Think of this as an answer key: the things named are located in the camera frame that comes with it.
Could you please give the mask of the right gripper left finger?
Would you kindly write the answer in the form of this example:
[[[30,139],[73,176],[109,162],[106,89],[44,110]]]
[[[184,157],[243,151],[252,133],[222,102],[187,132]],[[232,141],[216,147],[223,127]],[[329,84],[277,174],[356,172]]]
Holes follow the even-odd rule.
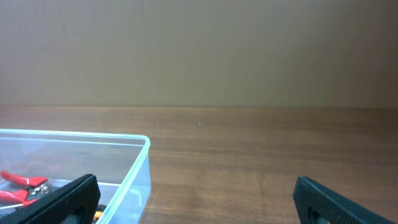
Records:
[[[85,174],[1,218],[1,224],[91,224],[101,193],[96,176]]]

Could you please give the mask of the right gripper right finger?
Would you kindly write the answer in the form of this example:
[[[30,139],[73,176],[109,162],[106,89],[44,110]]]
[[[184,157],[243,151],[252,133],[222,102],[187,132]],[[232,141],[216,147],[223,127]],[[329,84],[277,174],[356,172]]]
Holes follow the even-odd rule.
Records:
[[[302,175],[297,178],[293,200],[301,224],[393,224],[392,221]]]

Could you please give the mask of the orange black pliers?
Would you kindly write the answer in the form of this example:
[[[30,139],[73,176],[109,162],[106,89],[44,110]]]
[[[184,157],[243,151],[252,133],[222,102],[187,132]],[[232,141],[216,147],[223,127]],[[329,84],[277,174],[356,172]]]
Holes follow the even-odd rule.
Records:
[[[105,209],[106,209],[106,205],[99,204],[97,206],[95,215],[93,217],[93,223],[96,223],[100,219],[100,217],[102,216]]]

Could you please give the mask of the red handled pruning shears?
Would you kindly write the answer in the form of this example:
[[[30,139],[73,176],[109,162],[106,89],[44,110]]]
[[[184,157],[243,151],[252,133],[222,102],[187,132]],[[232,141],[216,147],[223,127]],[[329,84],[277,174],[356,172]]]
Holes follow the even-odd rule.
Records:
[[[11,185],[1,189],[2,203],[26,207],[58,189],[43,176],[24,177],[2,170],[1,178]]]

